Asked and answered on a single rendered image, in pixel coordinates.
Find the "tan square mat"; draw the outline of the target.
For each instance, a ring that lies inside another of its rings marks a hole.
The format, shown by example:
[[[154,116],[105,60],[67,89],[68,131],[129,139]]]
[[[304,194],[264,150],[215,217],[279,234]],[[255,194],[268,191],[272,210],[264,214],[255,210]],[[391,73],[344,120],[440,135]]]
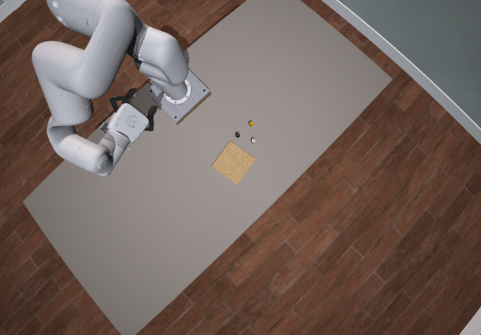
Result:
[[[229,141],[211,167],[238,185],[255,160],[250,154]]]

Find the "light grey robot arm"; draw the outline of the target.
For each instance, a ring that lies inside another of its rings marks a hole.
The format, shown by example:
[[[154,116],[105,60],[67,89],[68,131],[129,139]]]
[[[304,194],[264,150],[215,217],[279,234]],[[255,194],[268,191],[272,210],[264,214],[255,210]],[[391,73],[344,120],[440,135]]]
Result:
[[[170,103],[182,104],[192,93],[186,80],[188,62],[178,41],[147,26],[126,0],[47,0],[47,6],[64,26],[91,38],[85,50],[45,41],[32,51],[32,64],[52,114],[47,136],[61,158],[107,177],[131,147],[124,137],[107,131],[106,122],[100,126],[106,134],[99,144],[77,134],[74,126],[94,113],[92,99],[109,90],[128,53]]]

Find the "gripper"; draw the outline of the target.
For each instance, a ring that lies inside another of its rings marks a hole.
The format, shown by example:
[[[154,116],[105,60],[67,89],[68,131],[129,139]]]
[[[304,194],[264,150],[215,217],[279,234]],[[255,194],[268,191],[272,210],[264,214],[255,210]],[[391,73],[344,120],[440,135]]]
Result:
[[[108,131],[112,131],[124,137],[129,143],[133,143],[144,130],[153,131],[153,116],[158,108],[158,106],[152,106],[147,114],[147,117],[145,117],[145,115],[129,104],[129,99],[136,91],[137,88],[133,88],[130,89],[124,96],[117,96],[110,99],[115,113],[113,114],[107,129]],[[122,104],[117,106],[116,102],[119,100],[122,100]],[[147,127],[148,124],[149,127]]]

